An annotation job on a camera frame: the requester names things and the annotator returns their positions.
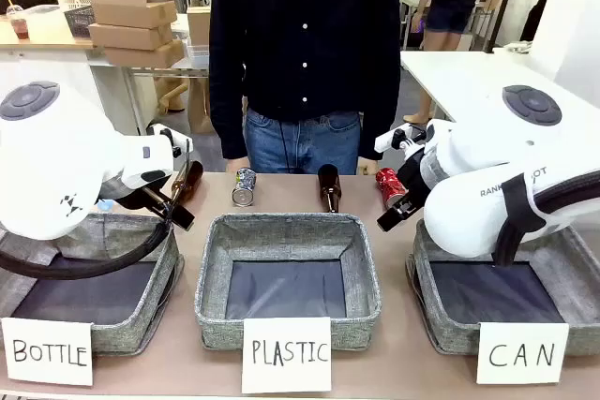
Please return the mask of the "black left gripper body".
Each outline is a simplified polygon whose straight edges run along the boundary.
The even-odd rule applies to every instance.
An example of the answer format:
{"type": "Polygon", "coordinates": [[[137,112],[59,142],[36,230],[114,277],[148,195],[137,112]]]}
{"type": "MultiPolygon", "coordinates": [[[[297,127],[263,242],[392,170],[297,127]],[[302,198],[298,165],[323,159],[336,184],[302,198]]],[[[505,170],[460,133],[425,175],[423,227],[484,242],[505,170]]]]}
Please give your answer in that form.
{"type": "Polygon", "coordinates": [[[149,184],[123,197],[121,205],[131,211],[146,209],[164,219],[170,216],[172,199],[161,192],[159,185],[149,184]]]}

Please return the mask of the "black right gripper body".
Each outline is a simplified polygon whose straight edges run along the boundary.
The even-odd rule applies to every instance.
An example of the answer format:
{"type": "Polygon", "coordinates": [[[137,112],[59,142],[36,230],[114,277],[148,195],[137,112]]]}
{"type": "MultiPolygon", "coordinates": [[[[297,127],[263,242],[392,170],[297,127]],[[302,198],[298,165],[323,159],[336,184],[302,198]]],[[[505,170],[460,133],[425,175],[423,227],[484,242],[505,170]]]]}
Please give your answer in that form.
{"type": "Polygon", "coordinates": [[[423,151],[415,152],[397,171],[397,178],[407,190],[408,202],[412,207],[423,207],[430,193],[430,188],[421,175],[423,156],[423,151]]]}

